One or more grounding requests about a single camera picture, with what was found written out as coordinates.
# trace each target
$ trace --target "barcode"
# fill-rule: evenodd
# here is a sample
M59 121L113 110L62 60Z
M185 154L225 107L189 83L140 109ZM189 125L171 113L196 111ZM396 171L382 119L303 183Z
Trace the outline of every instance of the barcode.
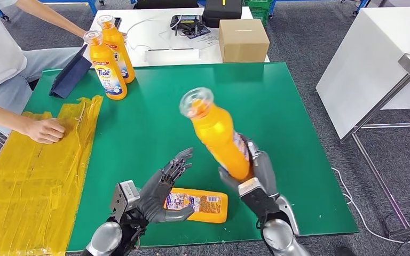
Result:
M218 197L217 196L207 196L207 201L209 202L217 202Z

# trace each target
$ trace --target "brown cardboard box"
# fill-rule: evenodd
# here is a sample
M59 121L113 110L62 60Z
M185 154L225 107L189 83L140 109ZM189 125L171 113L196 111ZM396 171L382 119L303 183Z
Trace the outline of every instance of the brown cardboard box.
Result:
M222 62L263 62L270 40L260 19L220 20Z

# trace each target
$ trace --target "plastic bottle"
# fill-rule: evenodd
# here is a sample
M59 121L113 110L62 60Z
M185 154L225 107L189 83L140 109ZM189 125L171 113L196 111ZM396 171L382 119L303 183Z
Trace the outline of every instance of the plastic bottle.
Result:
M227 195L197 189L172 188L165 199L164 208L181 210L187 206L194 208L188 220L223 223L227 220Z
M120 68L123 80L128 84L134 80L135 73L125 48L123 35L114 26L114 21L115 19L112 15L101 15L98 17L98 24L100 24L103 33L103 41L114 52L114 58Z
M249 152L234 131L230 114L213 103L213 93L205 87L187 92L180 101L180 112L188 117L195 134L230 176L239 181L250 178Z
M84 40L89 44L90 60L106 95L112 100L121 100L127 95L127 85L120 73L114 53L103 44L103 35L99 31L88 31Z

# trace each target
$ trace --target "person's hand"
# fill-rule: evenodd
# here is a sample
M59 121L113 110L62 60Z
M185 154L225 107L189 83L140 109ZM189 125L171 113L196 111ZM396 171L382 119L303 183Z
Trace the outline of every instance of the person's hand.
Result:
M275 175L271 160L265 151L258 149L258 146L250 139L240 134L245 141L251 158L251 170L254 177L258 178L266 194L276 199L279 195L276 187ZM229 173L222 167L218 168L219 176L223 183L232 188L238 194L238 185L240 182L229 175Z
M26 129L22 132L36 142L52 144L64 137L65 128L57 122L57 119L34 120L29 119Z
M186 161L192 157L192 150L192 148L188 148L178 153L142 187L137 208L148 222L181 221L186 220L194 213L194 208L190 206L179 211L163 208L165 199L174 186L175 179L191 167L192 164L186 164Z

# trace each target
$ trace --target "gray pants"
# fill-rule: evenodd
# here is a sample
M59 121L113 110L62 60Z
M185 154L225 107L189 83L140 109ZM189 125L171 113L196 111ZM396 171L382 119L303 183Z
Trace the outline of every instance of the gray pants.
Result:
M65 67L79 50L74 47L23 51L26 68L0 84L0 107L20 115L32 94L29 83L39 79L43 69ZM8 136L10 129L0 126L0 132Z

